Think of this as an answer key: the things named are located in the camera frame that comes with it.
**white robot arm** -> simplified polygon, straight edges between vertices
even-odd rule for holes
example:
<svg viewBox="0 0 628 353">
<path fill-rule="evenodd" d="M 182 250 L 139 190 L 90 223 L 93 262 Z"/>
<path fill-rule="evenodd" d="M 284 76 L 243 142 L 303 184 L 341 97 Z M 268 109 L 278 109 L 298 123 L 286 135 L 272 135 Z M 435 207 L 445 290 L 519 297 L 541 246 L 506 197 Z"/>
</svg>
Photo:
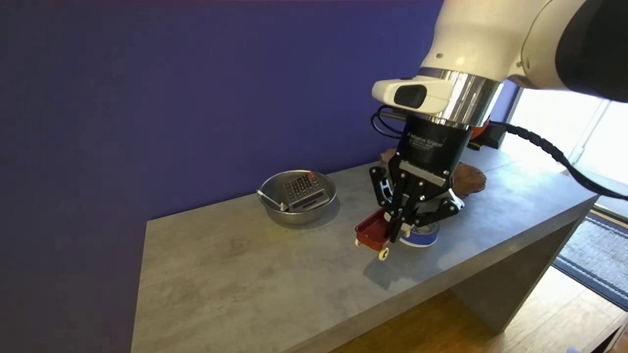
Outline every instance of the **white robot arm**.
<svg viewBox="0 0 628 353">
<path fill-rule="evenodd" d="M 417 74 L 372 84 L 405 121 L 388 168 L 370 168 L 388 241 L 460 209 L 453 168 L 506 78 L 628 99 L 628 1 L 443 0 Z"/>
</svg>

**red object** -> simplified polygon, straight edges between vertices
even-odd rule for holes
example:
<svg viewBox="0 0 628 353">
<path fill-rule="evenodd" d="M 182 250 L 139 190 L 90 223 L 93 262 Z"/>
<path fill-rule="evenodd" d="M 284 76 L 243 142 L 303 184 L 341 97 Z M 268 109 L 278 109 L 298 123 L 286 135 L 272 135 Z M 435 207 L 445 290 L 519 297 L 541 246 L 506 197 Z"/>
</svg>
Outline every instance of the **red object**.
<svg viewBox="0 0 628 353">
<path fill-rule="evenodd" d="M 386 225 L 388 225 L 388 221 L 384 219 L 384 211 L 378 209 L 354 227 L 354 239 L 358 242 L 370 246 L 372 250 L 382 250 L 388 241 L 386 239 Z"/>
</svg>

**gray table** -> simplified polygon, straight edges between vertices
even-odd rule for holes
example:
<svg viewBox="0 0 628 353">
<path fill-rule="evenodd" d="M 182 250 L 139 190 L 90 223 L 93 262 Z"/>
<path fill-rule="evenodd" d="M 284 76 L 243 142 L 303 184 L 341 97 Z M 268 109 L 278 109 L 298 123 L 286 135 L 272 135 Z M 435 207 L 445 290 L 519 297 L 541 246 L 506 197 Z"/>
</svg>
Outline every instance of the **gray table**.
<svg viewBox="0 0 628 353">
<path fill-rule="evenodd" d="M 272 223 L 252 193 L 148 221 L 133 350 L 329 350 L 443 290 L 502 331 L 594 195 L 545 162 L 462 160 L 486 188 L 435 244 L 396 242 L 386 262 L 352 244 L 376 209 L 366 166 L 331 174 L 339 203 L 305 229 Z"/>
</svg>

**table leg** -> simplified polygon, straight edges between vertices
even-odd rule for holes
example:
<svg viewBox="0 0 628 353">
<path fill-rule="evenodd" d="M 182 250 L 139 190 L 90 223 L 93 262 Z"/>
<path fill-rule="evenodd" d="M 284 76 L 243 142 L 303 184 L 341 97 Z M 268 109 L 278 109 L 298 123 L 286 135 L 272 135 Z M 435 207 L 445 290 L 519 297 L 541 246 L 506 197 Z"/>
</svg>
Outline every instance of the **table leg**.
<svg viewBox="0 0 628 353">
<path fill-rule="evenodd" d="M 576 225 L 559 227 L 451 290 L 492 333 L 502 333 Z"/>
</svg>

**wooden floor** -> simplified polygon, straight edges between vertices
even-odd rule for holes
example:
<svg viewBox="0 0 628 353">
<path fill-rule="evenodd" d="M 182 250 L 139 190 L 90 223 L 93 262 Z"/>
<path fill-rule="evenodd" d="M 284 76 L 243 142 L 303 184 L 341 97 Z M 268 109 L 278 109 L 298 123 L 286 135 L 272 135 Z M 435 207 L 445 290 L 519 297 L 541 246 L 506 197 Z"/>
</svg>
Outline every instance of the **wooden floor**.
<svg viewBox="0 0 628 353">
<path fill-rule="evenodd" d="M 549 268 L 502 335 L 490 335 L 451 292 L 443 292 L 349 341 L 337 353 L 584 353 L 602 343 L 625 317 L 619 307 Z"/>
</svg>

